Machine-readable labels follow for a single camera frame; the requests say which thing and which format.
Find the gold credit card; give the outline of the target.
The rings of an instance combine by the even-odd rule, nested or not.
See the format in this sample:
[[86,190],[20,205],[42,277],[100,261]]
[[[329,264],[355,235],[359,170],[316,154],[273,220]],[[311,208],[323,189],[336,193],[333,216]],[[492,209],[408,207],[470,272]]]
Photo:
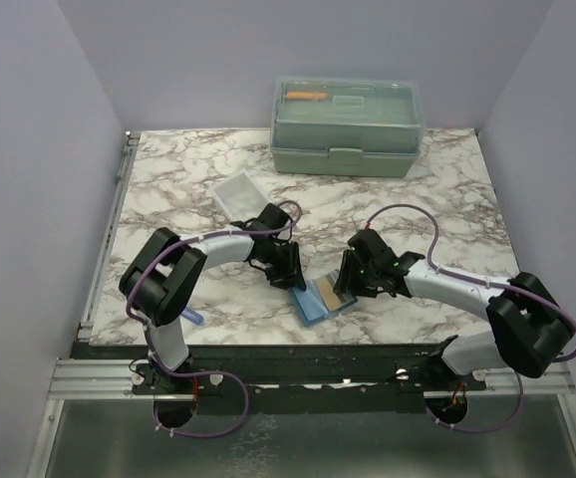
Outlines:
[[339,271],[333,270],[314,280],[319,296],[330,313],[340,312],[357,303],[356,297],[345,293],[337,293],[334,290],[338,279]]

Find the blue leather card holder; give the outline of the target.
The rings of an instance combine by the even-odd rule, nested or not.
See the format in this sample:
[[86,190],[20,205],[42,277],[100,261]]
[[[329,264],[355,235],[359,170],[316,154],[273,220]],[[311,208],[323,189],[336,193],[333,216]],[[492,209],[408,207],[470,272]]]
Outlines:
[[298,290],[297,288],[291,288],[288,290],[291,303],[295,308],[298,318],[304,326],[310,327],[333,318],[355,305],[354,304],[340,312],[330,313],[319,296],[317,288],[314,285],[314,280],[315,279],[309,279],[305,281],[305,291]]

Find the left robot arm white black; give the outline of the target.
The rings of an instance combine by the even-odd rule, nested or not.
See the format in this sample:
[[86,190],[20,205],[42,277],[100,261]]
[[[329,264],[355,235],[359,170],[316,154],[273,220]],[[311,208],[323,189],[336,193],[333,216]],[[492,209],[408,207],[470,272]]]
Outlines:
[[138,393],[198,392],[208,376],[241,380],[230,372],[196,371],[180,319],[200,275],[229,264],[246,264],[263,274],[269,287],[305,290],[299,244],[293,229],[302,217],[293,200],[268,203],[255,217],[225,228],[181,237],[161,227],[155,230],[120,278],[127,315],[139,322],[147,344],[147,365],[135,370],[142,381]]

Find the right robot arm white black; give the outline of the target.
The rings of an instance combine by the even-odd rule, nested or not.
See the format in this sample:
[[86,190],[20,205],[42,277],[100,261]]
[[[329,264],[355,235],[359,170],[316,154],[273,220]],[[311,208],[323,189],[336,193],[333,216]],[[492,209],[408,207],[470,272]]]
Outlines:
[[430,355],[428,378],[453,388],[479,369],[509,367],[538,378],[572,340],[574,331],[538,278],[521,273],[498,282],[436,270],[422,254],[396,255],[372,229],[357,232],[342,257],[334,291],[375,298],[382,293],[433,300],[489,323],[488,332],[450,337]]

